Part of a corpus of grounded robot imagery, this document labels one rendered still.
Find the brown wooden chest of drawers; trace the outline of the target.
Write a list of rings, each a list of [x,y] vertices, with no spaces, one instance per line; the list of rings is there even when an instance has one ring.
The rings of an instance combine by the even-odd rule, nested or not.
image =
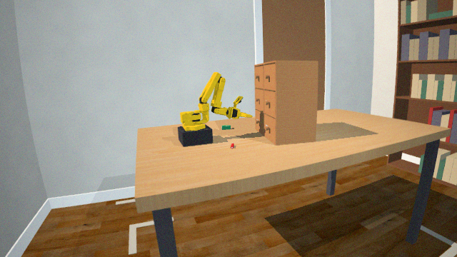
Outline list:
[[[273,62],[273,63],[271,63]],[[276,62],[276,89],[264,88],[264,66]],[[276,117],[256,108],[276,119],[276,143],[286,145],[316,142],[316,122],[318,103],[318,61],[270,61],[263,66],[263,87],[255,89],[276,91]]]

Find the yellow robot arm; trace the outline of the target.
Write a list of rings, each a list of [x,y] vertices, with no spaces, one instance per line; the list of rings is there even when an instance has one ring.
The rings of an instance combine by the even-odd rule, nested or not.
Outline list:
[[[207,83],[205,89],[199,98],[199,110],[196,111],[187,111],[188,113],[182,112],[183,114],[183,128],[186,127],[185,131],[197,131],[200,129],[205,129],[206,126],[203,123],[209,121],[209,104],[207,103],[210,95],[214,90],[213,99],[211,100],[211,112],[220,115],[228,115],[229,109],[226,107],[221,108],[221,96],[224,90],[225,78],[221,77],[221,74],[214,72],[209,82]],[[219,84],[220,83],[220,84]],[[206,91],[207,89],[207,91]],[[206,91],[206,94],[205,94]],[[203,97],[204,95],[204,97]],[[203,98],[201,98],[203,97]],[[203,119],[201,119],[201,114]]]

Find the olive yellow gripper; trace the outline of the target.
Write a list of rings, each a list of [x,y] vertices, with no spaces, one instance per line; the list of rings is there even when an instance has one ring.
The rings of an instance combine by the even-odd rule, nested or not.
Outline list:
[[[235,101],[234,101],[234,105],[233,107],[228,107],[228,115],[227,117],[229,119],[233,118],[233,119],[239,119],[239,117],[248,117],[248,118],[251,118],[252,115],[250,114],[246,114],[246,113],[243,113],[243,112],[240,112],[240,109],[236,109],[236,105],[238,105],[239,103],[241,103],[241,100],[243,99],[242,96],[239,96]]]

